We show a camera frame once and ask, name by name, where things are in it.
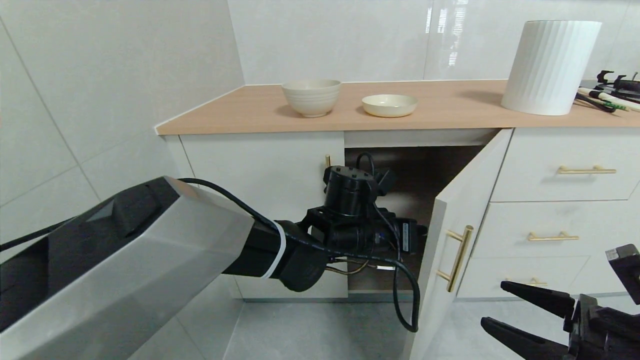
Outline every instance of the wooden countertop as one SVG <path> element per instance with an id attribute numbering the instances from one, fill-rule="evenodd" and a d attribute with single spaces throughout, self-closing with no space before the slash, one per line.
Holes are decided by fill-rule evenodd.
<path id="1" fill-rule="evenodd" d="M 287 105 L 280 85 L 244 86 L 156 127 L 159 135 L 286 133 L 504 127 L 640 127 L 640 113 L 604 113 L 576 102 L 568 115 L 520 113 L 500 106 L 506 80 L 346 83 L 331 113 L 308 119 Z M 373 94 L 418 98 L 409 116 L 386 119 L 366 114 L 361 100 Z"/>

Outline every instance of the drawer handle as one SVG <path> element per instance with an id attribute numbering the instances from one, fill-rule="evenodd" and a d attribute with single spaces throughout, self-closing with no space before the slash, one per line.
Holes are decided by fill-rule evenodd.
<path id="1" fill-rule="evenodd" d="M 453 269 L 451 270 L 451 274 L 445 274 L 438 270 L 436 273 L 437 276 L 445 279 L 449 283 L 447 284 L 447 292 L 453 292 L 453 286 L 456 284 L 456 279 L 460 274 L 460 268 L 462 267 L 462 260 L 465 257 L 465 253 L 467 252 L 467 247 L 471 242 L 471 234 L 474 232 L 474 227 L 471 225 L 465 226 L 465 232 L 462 235 L 458 233 L 454 233 L 451 230 L 447 230 L 447 236 L 450 238 L 454 238 L 460 241 L 460 247 L 458 247 L 458 253 L 456 254 L 456 259 L 453 262 Z"/>
<path id="2" fill-rule="evenodd" d="M 511 281 L 511 278 L 507 277 L 505 278 L 505 280 L 507 281 Z M 527 282 L 525 285 L 529 285 L 529 286 L 539 286 L 539 287 L 545 287 L 548 286 L 548 284 L 546 282 L 540 282 L 540 280 L 538 280 L 537 277 L 532 277 L 531 281 Z"/>
<path id="3" fill-rule="evenodd" d="M 527 240 L 529 241 L 565 241 L 565 240 L 580 240 L 580 236 L 572 236 L 566 233 L 566 231 L 561 231 L 560 236 L 547 236 L 544 238 L 539 238 L 536 236 L 536 233 L 533 231 L 529 233 L 527 236 Z"/>
<path id="4" fill-rule="evenodd" d="M 584 174 L 615 174 L 617 172 L 614 168 L 603 168 L 600 165 L 593 165 L 593 168 L 583 168 L 583 169 L 570 169 L 566 166 L 561 166 L 558 168 L 557 173 L 560 175 L 584 175 Z"/>

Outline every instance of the cream bowl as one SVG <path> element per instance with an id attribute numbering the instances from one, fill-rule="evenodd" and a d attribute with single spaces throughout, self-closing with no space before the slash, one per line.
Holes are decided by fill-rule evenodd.
<path id="1" fill-rule="evenodd" d="M 407 95 L 380 94 L 362 99 L 362 108 L 379 117 L 402 117 L 413 113 L 418 99 Z"/>
<path id="2" fill-rule="evenodd" d="M 282 92 L 293 110 L 302 116 L 320 117 L 335 106 L 341 85 L 337 80 L 299 80 L 282 84 Z"/>

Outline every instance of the white ribbed vase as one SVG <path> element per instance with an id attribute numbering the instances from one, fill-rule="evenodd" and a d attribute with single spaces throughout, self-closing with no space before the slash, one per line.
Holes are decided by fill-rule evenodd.
<path id="1" fill-rule="evenodd" d="M 569 113 L 601 25 L 597 21 L 526 22 L 502 106 L 538 115 Z"/>

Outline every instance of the shallow dish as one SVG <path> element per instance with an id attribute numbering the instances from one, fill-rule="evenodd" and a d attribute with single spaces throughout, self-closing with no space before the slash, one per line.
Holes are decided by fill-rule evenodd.
<path id="1" fill-rule="evenodd" d="M 362 99 L 362 108 L 379 117 L 402 117 L 413 113 L 418 99 L 407 95 L 380 94 Z"/>

